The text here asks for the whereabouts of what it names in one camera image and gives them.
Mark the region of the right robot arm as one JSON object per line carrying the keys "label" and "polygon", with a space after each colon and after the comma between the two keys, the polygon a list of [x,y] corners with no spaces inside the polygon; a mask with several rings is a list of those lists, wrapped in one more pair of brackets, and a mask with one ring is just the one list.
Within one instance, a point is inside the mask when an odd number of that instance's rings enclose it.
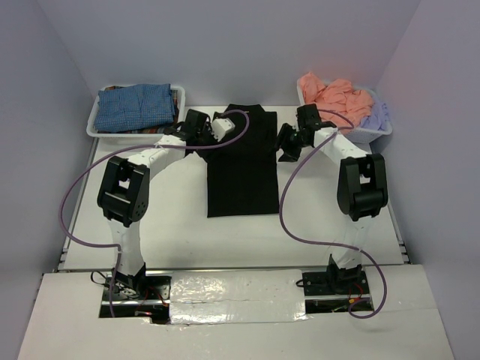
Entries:
{"label": "right robot arm", "polygon": [[[321,110],[314,104],[296,110],[297,126],[283,124],[277,136],[275,149],[281,150],[280,162],[294,163],[302,149],[312,151],[295,168],[280,195],[279,218],[285,233],[298,242],[333,247],[329,255],[325,285],[333,293],[343,293],[353,284],[359,284],[362,273],[363,247],[372,220],[389,200],[385,159],[380,154],[369,154],[354,145],[342,132],[352,130],[353,123],[332,110],[327,113],[343,119],[338,127],[320,117]],[[317,153],[322,152],[338,167],[337,205],[346,221],[341,242],[311,241],[293,235],[285,224],[284,201],[287,191],[302,167]]]}

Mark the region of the black long sleeve shirt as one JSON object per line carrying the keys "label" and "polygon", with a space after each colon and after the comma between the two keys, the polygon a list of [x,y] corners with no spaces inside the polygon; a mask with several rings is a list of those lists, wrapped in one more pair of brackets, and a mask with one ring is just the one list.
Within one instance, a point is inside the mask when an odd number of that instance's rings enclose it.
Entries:
{"label": "black long sleeve shirt", "polygon": [[245,135],[226,147],[197,150],[207,166],[207,216],[276,215],[279,212],[277,160],[274,152],[278,116],[261,105],[230,104],[227,118],[235,130],[228,141],[249,126]]}

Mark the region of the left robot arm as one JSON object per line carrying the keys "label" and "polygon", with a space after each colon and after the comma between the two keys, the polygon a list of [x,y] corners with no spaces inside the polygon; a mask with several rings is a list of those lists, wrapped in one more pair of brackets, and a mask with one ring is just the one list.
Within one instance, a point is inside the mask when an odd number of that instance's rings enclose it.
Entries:
{"label": "left robot arm", "polygon": [[228,120],[211,120],[203,112],[190,110],[178,127],[166,130],[151,148],[108,160],[97,204],[107,219],[113,243],[120,247],[112,278],[128,298],[138,299],[147,289],[140,221],[149,207],[151,180],[183,159],[191,146],[217,145],[234,128]]}

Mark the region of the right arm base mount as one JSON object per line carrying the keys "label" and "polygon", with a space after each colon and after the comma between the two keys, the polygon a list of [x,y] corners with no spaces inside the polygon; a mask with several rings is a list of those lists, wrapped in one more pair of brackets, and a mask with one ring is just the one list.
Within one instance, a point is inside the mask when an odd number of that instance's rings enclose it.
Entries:
{"label": "right arm base mount", "polygon": [[322,271],[303,271],[295,285],[303,290],[307,314],[373,311],[362,265],[339,268],[332,260]]}

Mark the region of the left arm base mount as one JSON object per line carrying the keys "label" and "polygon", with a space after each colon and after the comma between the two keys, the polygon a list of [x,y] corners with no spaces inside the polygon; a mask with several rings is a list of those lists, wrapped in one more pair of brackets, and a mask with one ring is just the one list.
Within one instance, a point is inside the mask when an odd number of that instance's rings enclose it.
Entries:
{"label": "left arm base mount", "polygon": [[170,321],[170,291],[172,277],[168,274],[147,273],[145,289],[138,295],[117,283],[110,298],[110,276],[99,271],[91,273],[91,281],[103,287],[100,300],[100,318],[149,318],[153,323]]}

